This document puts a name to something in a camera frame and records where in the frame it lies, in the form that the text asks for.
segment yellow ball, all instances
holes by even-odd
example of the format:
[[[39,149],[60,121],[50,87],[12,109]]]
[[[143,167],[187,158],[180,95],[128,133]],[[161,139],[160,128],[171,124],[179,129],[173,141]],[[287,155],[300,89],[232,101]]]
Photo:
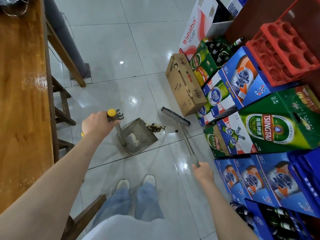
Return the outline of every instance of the yellow ball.
[[[107,115],[109,115],[110,117],[113,117],[117,114],[116,110],[111,108],[107,111]]]

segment forearm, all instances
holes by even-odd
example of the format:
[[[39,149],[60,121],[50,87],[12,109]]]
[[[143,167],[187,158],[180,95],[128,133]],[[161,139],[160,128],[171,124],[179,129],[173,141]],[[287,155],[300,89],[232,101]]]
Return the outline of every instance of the forearm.
[[[0,216],[0,239],[60,239],[102,138],[82,140]]]
[[[219,240],[257,240],[258,237],[232,209],[213,181],[202,181]]]

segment person's right hand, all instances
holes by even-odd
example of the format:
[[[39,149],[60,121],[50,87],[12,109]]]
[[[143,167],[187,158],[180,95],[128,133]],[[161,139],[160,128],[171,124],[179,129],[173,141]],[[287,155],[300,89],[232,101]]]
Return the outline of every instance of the person's right hand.
[[[101,137],[101,139],[104,139],[118,124],[120,124],[120,120],[108,122],[107,112],[100,111],[98,113],[92,113],[82,122],[82,132],[84,135],[94,133]]]
[[[214,181],[214,173],[210,168],[209,163],[199,161],[200,167],[192,165],[193,174],[195,178],[200,182],[204,183],[206,181]]]

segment light blue jeans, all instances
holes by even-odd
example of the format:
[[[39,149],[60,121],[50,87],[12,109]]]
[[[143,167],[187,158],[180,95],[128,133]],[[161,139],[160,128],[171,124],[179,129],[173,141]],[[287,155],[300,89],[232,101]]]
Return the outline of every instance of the light blue jeans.
[[[129,195],[129,190],[127,188],[116,190],[115,193],[106,200],[106,202],[98,211],[90,230],[111,216],[127,215],[131,201],[132,198]],[[160,209],[156,189],[148,182],[145,182],[138,189],[134,217],[137,220],[146,222],[151,222],[152,220],[158,218],[164,219],[163,213]]]

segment white shoe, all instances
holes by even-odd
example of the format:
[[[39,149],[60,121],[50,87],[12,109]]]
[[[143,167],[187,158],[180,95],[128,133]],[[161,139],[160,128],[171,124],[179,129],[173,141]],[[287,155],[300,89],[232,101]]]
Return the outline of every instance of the white shoe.
[[[128,190],[130,190],[129,180],[127,180],[127,179],[120,180],[119,183],[117,184],[117,187],[115,188],[115,190],[122,189],[122,188],[127,188]]]
[[[148,183],[152,184],[154,187],[156,186],[156,179],[152,175],[147,175],[143,180],[143,184],[145,182],[148,182]]]

